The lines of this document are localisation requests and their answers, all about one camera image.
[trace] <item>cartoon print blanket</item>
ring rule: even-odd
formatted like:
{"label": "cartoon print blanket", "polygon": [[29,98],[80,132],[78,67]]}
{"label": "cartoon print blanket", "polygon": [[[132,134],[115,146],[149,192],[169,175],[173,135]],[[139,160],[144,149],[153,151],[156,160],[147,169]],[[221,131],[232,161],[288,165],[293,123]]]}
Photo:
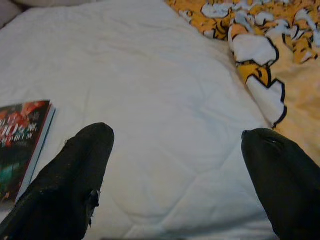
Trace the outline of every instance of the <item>cartoon print blanket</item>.
{"label": "cartoon print blanket", "polygon": [[166,0],[228,41],[265,118],[320,165],[320,0]]}

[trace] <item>orange and white fabric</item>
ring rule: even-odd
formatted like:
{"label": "orange and white fabric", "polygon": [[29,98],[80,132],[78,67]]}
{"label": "orange and white fabric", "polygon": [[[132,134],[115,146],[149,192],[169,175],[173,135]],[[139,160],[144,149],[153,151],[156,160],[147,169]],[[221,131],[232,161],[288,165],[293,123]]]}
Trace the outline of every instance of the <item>orange and white fabric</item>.
{"label": "orange and white fabric", "polygon": [[320,165],[320,0],[166,0],[210,39],[229,42],[264,117]]}

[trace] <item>pillow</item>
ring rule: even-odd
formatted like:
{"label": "pillow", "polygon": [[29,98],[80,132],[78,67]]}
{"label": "pillow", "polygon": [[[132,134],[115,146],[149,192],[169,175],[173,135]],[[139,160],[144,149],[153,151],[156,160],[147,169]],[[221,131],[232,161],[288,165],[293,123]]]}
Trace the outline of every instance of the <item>pillow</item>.
{"label": "pillow", "polygon": [[18,4],[22,4],[30,7],[76,6],[76,5],[95,2],[94,0],[14,0],[14,1]]}
{"label": "pillow", "polygon": [[0,0],[0,29],[21,13],[18,6],[9,0]]}

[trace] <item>white comforter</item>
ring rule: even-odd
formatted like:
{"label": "white comforter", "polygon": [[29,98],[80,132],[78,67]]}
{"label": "white comforter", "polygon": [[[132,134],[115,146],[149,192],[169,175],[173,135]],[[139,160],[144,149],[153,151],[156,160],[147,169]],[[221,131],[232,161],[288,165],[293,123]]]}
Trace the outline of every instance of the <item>white comforter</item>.
{"label": "white comforter", "polygon": [[226,43],[161,0],[31,9],[1,30],[0,105],[41,99],[57,113],[34,177],[84,126],[115,131],[87,240],[274,236],[241,153],[264,119]]}

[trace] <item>black fabric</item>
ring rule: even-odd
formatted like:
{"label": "black fabric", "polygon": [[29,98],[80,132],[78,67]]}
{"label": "black fabric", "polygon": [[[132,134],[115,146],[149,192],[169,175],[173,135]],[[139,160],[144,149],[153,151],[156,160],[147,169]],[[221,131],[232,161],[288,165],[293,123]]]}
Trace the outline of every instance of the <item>black fabric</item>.
{"label": "black fabric", "polygon": [[242,134],[256,193],[281,240],[320,240],[320,168],[293,141],[258,128]]}
{"label": "black fabric", "polygon": [[114,132],[96,123],[71,138],[0,225],[0,240],[80,240],[97,207]]}

